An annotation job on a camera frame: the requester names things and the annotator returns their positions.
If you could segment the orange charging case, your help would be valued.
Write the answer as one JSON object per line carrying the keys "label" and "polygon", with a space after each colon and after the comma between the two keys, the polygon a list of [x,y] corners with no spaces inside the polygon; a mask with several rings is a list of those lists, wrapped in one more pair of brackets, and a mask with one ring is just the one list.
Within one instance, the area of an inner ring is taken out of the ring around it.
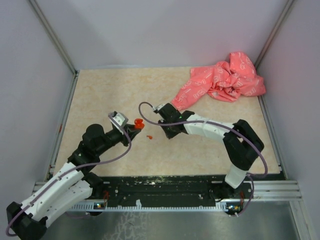
{"label": "orange charging case", "polygon": [[142,118],[136,118],[134,120],[134,128],[137,130],[142,130],[145,127],[144,120]]}

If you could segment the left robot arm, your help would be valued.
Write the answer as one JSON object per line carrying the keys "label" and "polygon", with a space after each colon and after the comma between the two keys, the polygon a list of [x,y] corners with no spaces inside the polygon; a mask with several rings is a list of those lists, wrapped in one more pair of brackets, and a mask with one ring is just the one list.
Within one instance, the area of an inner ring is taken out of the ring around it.
{"label": "left robot arm", "polygon": [[100,156],[115,145],[121,143],[131,148],[132,140],[144,126],[140,118],[120,128],[114,125],[109,132],[100,124],[90,125],[77,149],[55,176],[22,203],[13,201],[6,208],[6,235],[39,240],[54,221],[75,204],[90,197],[101,197],[103,181],[92,169],[101,162]]}

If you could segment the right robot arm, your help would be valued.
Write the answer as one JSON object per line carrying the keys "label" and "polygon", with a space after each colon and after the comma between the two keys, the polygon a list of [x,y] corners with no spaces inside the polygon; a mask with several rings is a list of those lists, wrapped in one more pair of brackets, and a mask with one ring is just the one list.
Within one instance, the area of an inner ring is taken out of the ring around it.
{"label": "right robot arm", "polygon": [[168,139],[184,133],[222,143],[231,161],[224,178],[223,192],[229,198],[235,198],[241,192],[241,184],[265,148],[247,121],[240,119],[236,123],[217,122],[193,111],[180,112],[170,103],[155,107],[153,112],[162,117],[158,123]]}

